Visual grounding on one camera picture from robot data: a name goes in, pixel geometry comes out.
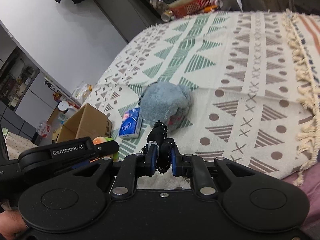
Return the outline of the person's hand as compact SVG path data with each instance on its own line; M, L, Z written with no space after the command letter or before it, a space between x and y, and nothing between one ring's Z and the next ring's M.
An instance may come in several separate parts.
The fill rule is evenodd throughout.
M27 230L27 226L18 210L7 210L0 214L1 239L16 239Z

